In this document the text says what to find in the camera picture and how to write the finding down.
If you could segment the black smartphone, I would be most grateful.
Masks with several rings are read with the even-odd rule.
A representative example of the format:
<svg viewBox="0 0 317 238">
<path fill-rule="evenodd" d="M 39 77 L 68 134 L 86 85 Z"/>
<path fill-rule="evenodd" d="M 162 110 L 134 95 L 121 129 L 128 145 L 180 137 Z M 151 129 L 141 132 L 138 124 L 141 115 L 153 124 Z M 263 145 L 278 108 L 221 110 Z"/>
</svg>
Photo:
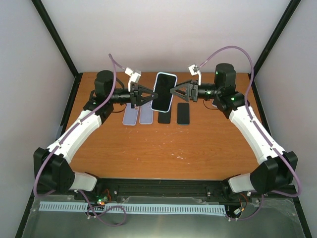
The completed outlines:
<svg viewBox="0 0 317 238">
<path fill-rule="evenodd" d="M 166 113 L 159 112 L 158 113 L 158 123 L 160 124 L 170 124 L 171 122 L 171 111 Z"/>
</svg>

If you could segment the lavender phone case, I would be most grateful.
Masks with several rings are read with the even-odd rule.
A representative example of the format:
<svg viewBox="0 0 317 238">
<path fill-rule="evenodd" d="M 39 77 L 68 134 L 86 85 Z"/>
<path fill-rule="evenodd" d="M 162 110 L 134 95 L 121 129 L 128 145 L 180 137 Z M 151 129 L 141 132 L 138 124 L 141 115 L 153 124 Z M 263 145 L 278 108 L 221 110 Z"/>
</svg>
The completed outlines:
<svg viewBox="0 0 317 238">
<path fill-rule="evenodd" d="M 132 104 L 128 103 L 124 111 L 122 124 L 125 126 L 135 126 L 138 118 L 139 107 L 132 107 Z"/>
<path fill-rule="evenodd" d="M 153 123 L 153 110 L 151 109 L 151 103 L 146 103 L 140 107 L 139 123 L 143 125 L 149 125 Z"/>
</svg>

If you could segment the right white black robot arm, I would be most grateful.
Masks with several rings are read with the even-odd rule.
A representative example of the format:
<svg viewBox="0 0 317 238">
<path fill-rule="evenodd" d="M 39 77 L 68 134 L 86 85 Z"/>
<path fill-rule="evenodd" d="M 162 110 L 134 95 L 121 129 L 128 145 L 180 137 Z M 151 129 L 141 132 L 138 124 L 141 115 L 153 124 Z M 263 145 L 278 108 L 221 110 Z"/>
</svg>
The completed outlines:
<svg viewBox="0 0 317 238">
<path fill-rule="evenodd" d="M 213 100 L 217 109 L 238 128 L 252 149 L 258 167 L 251 173 L 225 179 L 225 194 L 251 191 L 281 194 L 279 189 L 292 182 L 298 162 L 296 154 L 287 152 L 272 138 L 256 117 L 246 95 L 236 91 L 233 65 L 218 64 L 213 84 L 202 83 L 200 79 L 189 80 L 176 85 L 170 92 L 186 102 Z"/>
</svg>

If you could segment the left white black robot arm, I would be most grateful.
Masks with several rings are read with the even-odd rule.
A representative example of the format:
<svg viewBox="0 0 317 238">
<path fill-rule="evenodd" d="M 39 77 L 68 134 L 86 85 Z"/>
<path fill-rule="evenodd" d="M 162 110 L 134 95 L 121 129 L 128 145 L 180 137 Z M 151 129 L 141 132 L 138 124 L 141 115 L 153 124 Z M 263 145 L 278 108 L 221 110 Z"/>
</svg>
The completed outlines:
<svg viewBox="0 0 317 238">
<path fill-rule="evenodd" d="M 151 89 L 139 85 L 139 78 L 140 75 L 133 72 L 128 87 L 117 89 L 116 71 L 103 70 L 97 73 L 95 88 L 76 121 L 53 144 L 34 152 L 35 196 L 38 196 L 39 184 L 46 186 L 49 194 L 84 190 L 91 199 L 102 196 L 103 187 L 97 183 L 98 178 L 89 173 L 73 171 L 70 163 L 86 139 L 108 119 L 114 104 L 135 108 L 158 97 Z"/>
</svg>

